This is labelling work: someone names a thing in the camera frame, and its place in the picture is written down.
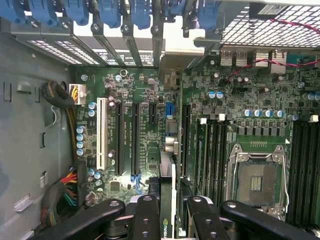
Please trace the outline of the green motherboard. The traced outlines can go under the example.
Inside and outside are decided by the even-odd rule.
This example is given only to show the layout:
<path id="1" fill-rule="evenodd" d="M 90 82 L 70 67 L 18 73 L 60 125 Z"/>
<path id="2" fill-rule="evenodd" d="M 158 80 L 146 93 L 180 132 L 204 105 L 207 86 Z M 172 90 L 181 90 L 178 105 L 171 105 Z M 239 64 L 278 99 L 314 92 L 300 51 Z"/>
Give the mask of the green motherboard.
<path id="1" fill-rule="evenodd" d="M 92 206 L 108 198 L 128 203 L 134 195 L 148 193 L 149 179 L 158 177 L 160 184 L 160 152 L 164 147 L 164 100 L 170 94 L 164 90 L 156 70 L 87 68 L 77 71 L 79 84 L 86 86 L 86 102 L 76 108 L 76 147 L 80 160 L 86 162 L 87 191 L 84 201 Z M 213 198 L 208 196 L 210 180 L 210 144 L 207 155 L 206 195 L 215 204 L 226 201 L 227 161 L 235 144 L 245 151 L 268 152 L 282 145 L 287 157 L 288 194 L 290 203 L 285 221 L 292 224 L 292 146 L 294 122 L 300 123 L 299 165 L 296 187 L 295 226 L 308 229 L 308 196 L 305 190 L 304 225 L 301 225 L 301 145 L 302 122 L 320 122 L 320 69 L 315 67 L 285 67 L 283 74 L 259 74 L 254 68 L 236 72 L 229 67 L 204 66 L 196 71 L 182 73 L 183 105 L 191 106 L 187 159 L 187 177 L 179 179 L 178 198 L 181 199 L 181 179 L 191 183 L 191 191 L 198 192 L 198 137 L 200 118 L 216 121 L 216 163 Z M 107 99 L 107 159 L 105 169 L 97 169 L 97 98 Z M 115 112 L 116 103 L 122 103 L 124 113 L 124 172 L 115 175 Z M 132 169 L 132 104 L 140 106 L 139 174 Z M 149 123 L 149 104 L 157 107 L 157 124 Z M 228 115 L 232 126 L 232 142 L 225 152 L 223 197 L 217 200 L 220 124 L 219 114 Z"/>

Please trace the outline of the blue expansion slot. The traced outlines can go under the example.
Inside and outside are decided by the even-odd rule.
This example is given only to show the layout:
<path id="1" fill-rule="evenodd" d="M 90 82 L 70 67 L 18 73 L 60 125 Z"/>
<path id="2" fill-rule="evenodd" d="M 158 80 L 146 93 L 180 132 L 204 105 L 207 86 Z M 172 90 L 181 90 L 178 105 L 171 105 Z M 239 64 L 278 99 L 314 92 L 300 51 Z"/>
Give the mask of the blue expansion slot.
<path id="1" fill-rule="evenodd" d="M 175 105 L 172 102 L 165 104 L 165 119 L 173 119 L 175 115 Z"/>

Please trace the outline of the silver double port block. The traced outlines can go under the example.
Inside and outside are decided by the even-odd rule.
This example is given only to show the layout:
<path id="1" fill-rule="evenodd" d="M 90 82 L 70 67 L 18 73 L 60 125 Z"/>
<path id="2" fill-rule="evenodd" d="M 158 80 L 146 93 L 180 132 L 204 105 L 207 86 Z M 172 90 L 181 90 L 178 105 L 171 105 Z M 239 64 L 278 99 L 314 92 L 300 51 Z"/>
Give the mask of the silver double port block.
<path id="1" fill-rule="evenodd" d="M 248 63 L 248 54 L 245 51 L 220 51 L 220 65 L 223 67 L 243 67 Z"/>

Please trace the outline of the black and grey PC case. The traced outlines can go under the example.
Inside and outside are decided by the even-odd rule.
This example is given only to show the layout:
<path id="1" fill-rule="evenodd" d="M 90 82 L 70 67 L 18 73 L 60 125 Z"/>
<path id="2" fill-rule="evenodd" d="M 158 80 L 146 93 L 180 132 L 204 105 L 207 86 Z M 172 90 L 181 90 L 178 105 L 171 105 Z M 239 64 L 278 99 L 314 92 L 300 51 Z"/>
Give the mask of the black and grey PC case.
<path id="1" fill-rule="evenodd" d="M 199 0 L 185 0 L 175 22 L 165 22 L 164 0 L 150 0 L 150 27 L 142 30 L 132 23 L 130 0 L 118 0 L 118 28 L 101 21 L 98 0 L 86 1 L 89 20 L 83 26 L 67 16 L 65 0 L 52 0 L 57 26 L 34 19 L 28 0 L 20 0 L 26 24 L 0 16 L 0 240 L 31 240 L 105 200 L 120 200 L 77 206 L 79 105 L 69 95 L 69 84 L 80 84 L 77 71 L 149 69 L 159 78 L 161 57 L 171 46 L 204 49 L 183 72 L 213 66 L 254 69 L 257 50 L 320 54 L 320 0 L 220 0 L 216 27 L 208 31 L 199 27 Z M 275 19 L 250 19 L 250 3 L 288 8 Z M 117 65 L 102 61 L 80 37 L 94 37 Z M 122 61 L 109 37 L 124 39 L 136 66 Z M 135 38 L 152 39 L 153 66 L 142 65 Z M 247 65 L 221 66 L 220 51 L 247 52 Z M 174 240 L 196 240 L 187 236 L 182 218 L 177 198 Z"/>

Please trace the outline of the blue slot retention clip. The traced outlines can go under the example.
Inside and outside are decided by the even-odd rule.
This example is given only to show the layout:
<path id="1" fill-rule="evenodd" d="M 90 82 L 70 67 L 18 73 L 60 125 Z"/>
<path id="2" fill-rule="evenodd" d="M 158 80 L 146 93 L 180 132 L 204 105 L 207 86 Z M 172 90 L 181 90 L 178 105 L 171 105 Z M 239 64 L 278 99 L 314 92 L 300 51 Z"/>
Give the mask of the blue slot retention clip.
<path id="1" fill-rule="evenodd" d="M 58 25 L 52 0 L 28 0 L 28 5 L 34 19 L 49 27 Z"/>
<path id="2" fill-rule="evenodd" d="M 150 0 L 130 0 L 131 21 L 139 30 L 151 25 Z"/>
<path id="3" fill-rule="evenodd" d="M 119 0 L 97 0 L 100 20 L 109 28 L 118 28 L 121 25 Z"/>
<path id="4" fill-rule="evenodd" d="M 0 17 L 18 25 L 27 23 L 20 0 L 0 0 Z"/>
<path id="5" fill-rule="evenodd" d="M 89 22 L 89 8 L 87 0 L 65 0 L 67 16 L 79 26 L 85 26 Z"/>
<path id="6" fill-rule="evenodd" d="M 216 28 L 220 0 L 198 0 L 197 19 L 199 28 L 205 31 Z"/>
<path id="7" fill-rule="evenodd" d="M 174 23 L 176 16 L 182 16 L 186 0 L 164 0 L 162 14 L 164 21 Z"/>

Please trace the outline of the white power connector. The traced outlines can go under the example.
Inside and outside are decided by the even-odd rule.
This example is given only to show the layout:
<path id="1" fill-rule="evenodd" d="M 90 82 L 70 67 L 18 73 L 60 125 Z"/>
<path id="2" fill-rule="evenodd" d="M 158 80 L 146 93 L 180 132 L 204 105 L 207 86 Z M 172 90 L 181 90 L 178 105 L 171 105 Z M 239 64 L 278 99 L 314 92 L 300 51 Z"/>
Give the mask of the white power connector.
<path id="1" fill-rule="evenodd" d="M 83 84 L 69 84 L 69 95 L 75 105 L 84 105 L 86 103 L 87 89 Z"/>

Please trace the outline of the black intrusion switch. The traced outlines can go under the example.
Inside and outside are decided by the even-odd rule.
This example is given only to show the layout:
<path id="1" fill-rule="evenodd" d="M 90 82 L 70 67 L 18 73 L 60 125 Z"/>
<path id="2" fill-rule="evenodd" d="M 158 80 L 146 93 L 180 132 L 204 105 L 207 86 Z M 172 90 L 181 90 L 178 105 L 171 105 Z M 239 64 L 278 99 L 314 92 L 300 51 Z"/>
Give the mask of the black intrusion switch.
<path id="1" fill-rule="evenodd" d="M 288 7 L 288 5 L 250 2 L 248 15 L 250 19 L 271 20 L 275 19 Z"/>

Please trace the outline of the short black expansion slot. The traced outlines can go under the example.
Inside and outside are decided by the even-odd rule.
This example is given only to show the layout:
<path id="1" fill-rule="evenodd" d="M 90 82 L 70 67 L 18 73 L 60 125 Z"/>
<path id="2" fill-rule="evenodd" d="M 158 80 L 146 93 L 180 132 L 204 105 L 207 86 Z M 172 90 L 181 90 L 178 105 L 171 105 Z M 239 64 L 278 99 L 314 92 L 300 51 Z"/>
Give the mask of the short black expansion slot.
<path id="1" fill-rule="evenodd" d="M 157 104 L 150 103 L 149 104 L 149 123 L 151 125 L 156 125 L 157 122 Z"/>

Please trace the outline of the white expansion slot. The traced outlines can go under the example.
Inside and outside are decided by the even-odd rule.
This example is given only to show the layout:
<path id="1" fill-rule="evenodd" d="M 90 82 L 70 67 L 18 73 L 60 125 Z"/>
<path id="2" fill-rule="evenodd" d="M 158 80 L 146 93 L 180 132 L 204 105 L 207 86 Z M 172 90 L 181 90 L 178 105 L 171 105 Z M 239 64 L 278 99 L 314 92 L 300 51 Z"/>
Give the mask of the white expansion slot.
<path id="1" fill-rule="evenodd" d="M 104 170 L 108 154 L 108 99 L 98 97 L 96 104 L 96 168 Z"/>

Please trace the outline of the teal serial port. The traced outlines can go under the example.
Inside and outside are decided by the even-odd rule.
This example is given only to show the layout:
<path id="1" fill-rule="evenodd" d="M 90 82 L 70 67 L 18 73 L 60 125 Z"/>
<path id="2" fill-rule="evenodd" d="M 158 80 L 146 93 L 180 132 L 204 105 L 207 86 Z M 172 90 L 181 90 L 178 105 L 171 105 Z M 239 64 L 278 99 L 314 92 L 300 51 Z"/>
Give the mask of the teal serial port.
<path id="1" fill-rule="evenodd" d="M 311 68 L 320 68 L 320 53 L 293 53 L 290 52 L 286 56 L 286 64 L 293 65 L 305 65 L 308 63 L 308 67 Z"/>

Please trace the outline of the CPU socket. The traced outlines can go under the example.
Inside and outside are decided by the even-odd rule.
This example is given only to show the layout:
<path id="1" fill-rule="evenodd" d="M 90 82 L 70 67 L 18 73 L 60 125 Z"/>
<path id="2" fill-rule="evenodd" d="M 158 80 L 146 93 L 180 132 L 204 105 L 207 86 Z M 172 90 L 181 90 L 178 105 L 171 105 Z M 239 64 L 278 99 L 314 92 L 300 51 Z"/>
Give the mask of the CPU socket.
<path id="1" fill-rule="evenodd" d="M 283 155 L 286 156 L 283 145 L 277 145 L 272 151 L 243 150 L 236 143 L 226 165 L 226 194 L 228 196 L 228 163 L 232 153 L 237 153 L 237 167 L 233 188 L 234 201 L 241 202 L 253 208 L 261 206 L 280 205 L 285 207 Z"/>

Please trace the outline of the black main power connector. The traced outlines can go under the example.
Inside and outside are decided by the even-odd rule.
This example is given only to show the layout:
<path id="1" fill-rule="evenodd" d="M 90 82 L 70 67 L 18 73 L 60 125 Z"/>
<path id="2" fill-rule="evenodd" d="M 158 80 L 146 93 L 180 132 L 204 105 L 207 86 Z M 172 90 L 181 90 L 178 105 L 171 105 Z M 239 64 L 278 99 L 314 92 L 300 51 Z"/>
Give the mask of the black main power connector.
<path id="1" fill-rule="evenodd" d="M 76 204 L 80 207 L 84 201 L 87 192 L 87 164 L 81 160 L 76 165 L 77 189 L 76 189 Z"/>

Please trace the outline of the metal socket cover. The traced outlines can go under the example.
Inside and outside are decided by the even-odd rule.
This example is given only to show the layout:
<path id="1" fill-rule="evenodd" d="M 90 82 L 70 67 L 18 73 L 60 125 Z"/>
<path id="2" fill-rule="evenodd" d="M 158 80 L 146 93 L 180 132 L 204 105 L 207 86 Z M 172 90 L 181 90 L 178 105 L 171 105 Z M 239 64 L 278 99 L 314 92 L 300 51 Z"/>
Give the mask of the metal socket cover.
<path id="1" fill-rule="evenodd" d="M 268 214 L 274 218 L 277 218 L 280 221 L 286 220 L 286 208 L 280 205 L 275 206 L 260 206 L 256 208 L 257 210 Z"/>

